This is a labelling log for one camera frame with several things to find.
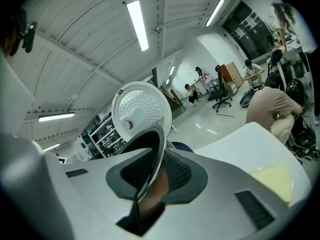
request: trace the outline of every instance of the shelf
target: shelf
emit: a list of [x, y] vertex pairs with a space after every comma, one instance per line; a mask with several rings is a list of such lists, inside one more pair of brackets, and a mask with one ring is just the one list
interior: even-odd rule
[[113, 144], [117, 143], [118, 141], [120, 141], [122, 138], [118, 138], [116, 141], [112, 142], [109, 146], [106, 146], [106, 148], [110, 148], [111, 146], [113, 146]]
[[117, 150], [116, 152], [113, 152], [112, 154], [110, 154], [110, 156], [111, 156], [111, 157], [115, 156], [117, 153], [120, 152], [121, 149], [122, 149], [122, 148], [119, 148], [119, 150]]
[[113, 133], [116, 130], [116, 128], [113, 128], [111, 131], [109, 131], [105, 136], [102, 137], [102, 139], [99, 139], [99, 141], [96, 144], [99, 144], [100, 141], [104, 140], [106, 137], [108, 137], [111, 133]]
[[101, 130], [102, 127], [104, 127], [104, 125], [106, 123], [108, 123], [111, 120], [112, 116], [110, 116], [105, 122], [103, 122], [103, 124], [101, 124], [98, 129], [96, 129], [92, 134], [90, 134], [90, 137], [92, 137], [93, 135], [95, 135], [99, 130]]

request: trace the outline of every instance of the beige shirt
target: beige shirt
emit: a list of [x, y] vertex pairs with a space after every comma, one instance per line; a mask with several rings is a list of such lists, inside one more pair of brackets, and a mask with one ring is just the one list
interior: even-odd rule
[[278, 114], [287, 117], [297, 105], [282, 90], [266, 86], [253, 95], [246, 113], [245, 123], [256, 122], [270, 131]]

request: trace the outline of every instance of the ceiling light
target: ceiling light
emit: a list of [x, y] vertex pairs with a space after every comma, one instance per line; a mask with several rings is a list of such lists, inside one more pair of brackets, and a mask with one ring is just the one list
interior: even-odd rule
[[218, 133], [216, 133], [215, 131], [210, 130], [210, 129], [207, 129], [206, 131], [209, 132], [209, 133], [212, 133], [212, 134], [218, 134]]
[[48, 147], [48, 148], [46, 148], [46, 149], [44, 149], [44, 150], [42, 150], [42, 151], [52, 150], [52, 149], [54, 149], [55, 147], [58, 147], [58, 146], [60, 146], [60, 143], [58, 143], [58, 144], [56, 144], [56, 145], [53, 145], [53, 146], [51, 146], [51, 147]]
[[43, 115], [39, 116], [39, 122], [45, 122], [50, 120], [62, 119], [62, 118], [72, 118], [75, 115], [72, 113], [62, 113], [62, 114], [52, 114], [52, 115]]
[[174, 69], [175, 69], [175, 65], [173, 65], [173, 66], [171, 67], [169, 76], [171, 76], [171, 74], [174, 72]]
[[216, 16], [218, 10], [220, 9], [220, 7], [222, 6], [222, 4], [224, 3], [225, 0], [220, 0], [218, 2], [218, 4], [216, 5], [216, 7], [214, 8], [209, 20], [206, 22], [205, 26], [208, 27], [210, 25], [210, 23], [212, 22], [212, 20], [214, 19], [214, 17]]
[[126, 6], [129, 10], [129, 14], [134, 26], [135, 33], [138, 37], [141, 50], [144, 51], [148, 49], [149, 46], [144, 25], [144, 19], [142, 18], [140, 3], [139, 1], [135, 1], [132, 3], [128, 3]]

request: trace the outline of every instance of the desk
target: desk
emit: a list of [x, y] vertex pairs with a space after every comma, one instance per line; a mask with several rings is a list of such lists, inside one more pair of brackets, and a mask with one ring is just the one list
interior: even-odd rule
[[[283, 58], [286, 58], [288, 56], [292, 56], [293, 54], [298, 54], [302, 52], [302, 47], [300, 43], [297, 43], [295, 40], [291, 43], [286, 44], [286, 53], [282, 56]], [[268, 59], [269, 55], [272, 55], [273, 51], [269, 51], [257, 58], [254, 58], [251, 60], [252, 63], [261, 65], [266, 63], [266, 60]]]
[[[284, 58], [288, 59], [288, 57], [291, 58], [293, 54], [298, 54], [298, 53], [302, 52], [301, 44], [297, 43], [296, 41], [293, 41], [291, 44], [287, 43], [286, 46], [287, 46], [286, 53], [283, 54], [281, 60], [283, 60]], [[286, 90], [287, 89], [287, 82], [286, 82], [285, 75], [284, 75], [283, 69], [281, 67], [280, 61], [276, 65], [279, 68], [279, 72], [280, 72], [280, 75], [281, 75], [281, 78], [283, 81], [283, 86], [284, 86], [284, 89]]]
[[294, 155], [270, 132], [255, 122], [248, 123], [194, 152], [235, 165], [248, 174], [287, 164], [291, 175], [292, 205], [305, 199], [312, 189], [306, 172]]
[[201, 95], [205, 95], [207, 93], [207, 90], [204, 86], [204, 83], [201, 79], [198, 79], [194, 82], [195, 87], [201, 92]]

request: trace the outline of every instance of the rolling chair base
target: rolling chair base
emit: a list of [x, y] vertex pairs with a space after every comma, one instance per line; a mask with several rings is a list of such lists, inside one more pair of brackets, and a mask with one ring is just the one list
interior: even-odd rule
[[228, 104], [229, 107], [231, 107], [231, 106], [232, 106], [231, 103], [230, 103], [230, 102], [226, 102], [226, 101], [229, 100], [229, 99], [230, 99], [230, 101], [232, 101], [232, 98], [231, 98], [231, 97], [228, 97], [228, 98], [225, 98], [225, 99], [221, 99], [221, 100], [219, 100], [219, 102], [217, 102], [216, 104], [214, 104], [214, 105], [212, 106], [214, 109], [216, 108], [216, 105], [218, 105], [218, 107], [216, 108], [215, 112], [216, 112], [216, 113], [219, 112], [219, 108], [220, 108], [221, 104]]

